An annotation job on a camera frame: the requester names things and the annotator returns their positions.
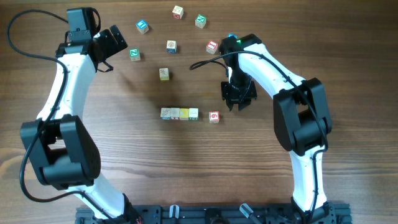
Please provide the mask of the red A block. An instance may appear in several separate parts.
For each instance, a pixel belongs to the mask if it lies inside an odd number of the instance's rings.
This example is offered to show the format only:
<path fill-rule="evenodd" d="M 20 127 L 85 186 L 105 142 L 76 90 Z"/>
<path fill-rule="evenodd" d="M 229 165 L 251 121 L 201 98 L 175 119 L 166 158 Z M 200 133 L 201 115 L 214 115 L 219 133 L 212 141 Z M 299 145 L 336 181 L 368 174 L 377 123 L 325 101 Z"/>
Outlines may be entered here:
<path fill-rule="evenodd" d="M 188 118 L 189 118 L 189 120 L 198 120 L 199 119 L 198 108 L 189 108 L 188 109 Z"/>

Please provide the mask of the yellow top block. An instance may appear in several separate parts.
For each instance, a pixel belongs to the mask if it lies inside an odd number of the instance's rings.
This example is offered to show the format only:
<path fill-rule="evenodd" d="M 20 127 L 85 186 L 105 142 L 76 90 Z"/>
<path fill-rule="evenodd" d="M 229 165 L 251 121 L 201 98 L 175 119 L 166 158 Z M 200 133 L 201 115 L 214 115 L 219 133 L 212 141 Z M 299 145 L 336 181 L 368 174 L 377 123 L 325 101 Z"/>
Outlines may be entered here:
<path fill-rule="evenodd" d="M 180 120 L 189 120 L 189 109 L 188 108 L 180 108 L 179 109 L 179 119 Z"/>

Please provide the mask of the plain block red-blue side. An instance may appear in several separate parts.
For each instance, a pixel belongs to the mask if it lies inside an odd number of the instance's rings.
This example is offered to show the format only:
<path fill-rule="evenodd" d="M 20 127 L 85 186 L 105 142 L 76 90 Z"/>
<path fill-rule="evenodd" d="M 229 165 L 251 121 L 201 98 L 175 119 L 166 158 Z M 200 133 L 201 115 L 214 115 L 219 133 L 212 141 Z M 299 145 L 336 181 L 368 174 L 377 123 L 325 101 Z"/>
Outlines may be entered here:
<path fill-rule="evenodd" d="M 170 119 L 180 119 L 180 108 L 170 109 Z"/>

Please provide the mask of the plain block blue P side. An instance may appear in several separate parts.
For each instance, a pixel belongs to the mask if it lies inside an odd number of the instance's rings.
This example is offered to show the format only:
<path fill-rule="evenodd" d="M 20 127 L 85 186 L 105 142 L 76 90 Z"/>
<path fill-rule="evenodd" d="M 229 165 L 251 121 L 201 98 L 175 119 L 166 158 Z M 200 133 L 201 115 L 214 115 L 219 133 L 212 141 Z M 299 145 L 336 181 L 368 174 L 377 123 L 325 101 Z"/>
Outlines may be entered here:
<path fill-rule="evenodd" d="M 170 108 L 161 108 L 161 111 L 160 111 L 161 119 L 171 119 L 170 112 L 171 112 Z"/>

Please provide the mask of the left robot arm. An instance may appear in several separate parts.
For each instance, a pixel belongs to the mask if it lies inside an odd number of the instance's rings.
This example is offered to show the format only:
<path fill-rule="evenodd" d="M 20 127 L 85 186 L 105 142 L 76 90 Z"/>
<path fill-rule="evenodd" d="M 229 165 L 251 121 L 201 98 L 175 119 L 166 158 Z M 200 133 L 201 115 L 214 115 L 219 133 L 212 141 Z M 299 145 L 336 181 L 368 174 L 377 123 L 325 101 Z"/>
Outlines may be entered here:
<path fill-rule="evenodd" d="M 34 121 L 21 126 L 26 149 L 22 166 L 31 164 L 38 181 L 75 195 L 98 223 L 142 223 L 128 198 L 101 173 L 98 148 L 81 117 L 98 65 L 127 47 L 116 26 L 101 29 L 98 11 L 80 7 L 67 11 L 69 29 L 53 61 L 57 73 L 49 97 Z"/>

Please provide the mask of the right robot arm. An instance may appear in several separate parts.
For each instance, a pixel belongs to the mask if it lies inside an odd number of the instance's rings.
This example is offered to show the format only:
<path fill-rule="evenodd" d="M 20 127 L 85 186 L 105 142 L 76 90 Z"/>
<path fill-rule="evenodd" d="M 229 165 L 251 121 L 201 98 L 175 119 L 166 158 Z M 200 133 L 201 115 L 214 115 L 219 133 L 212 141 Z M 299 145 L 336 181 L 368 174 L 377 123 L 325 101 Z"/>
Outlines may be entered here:
<path fill-rule="evenodd" d="M 219 51 L 228 67 L 228 81 L 221 84 L 228 108 L 237 105 L 242 110 L 250 105 L 257 97 L 256 84 L 273 100 L 274 132 L 292 161 L 292 203 L 301 222 L 315 223 L 326 217 L 322 156 L 332 124 L 322 83 L 288 70 L 254 34 L 227 37 Z"/>

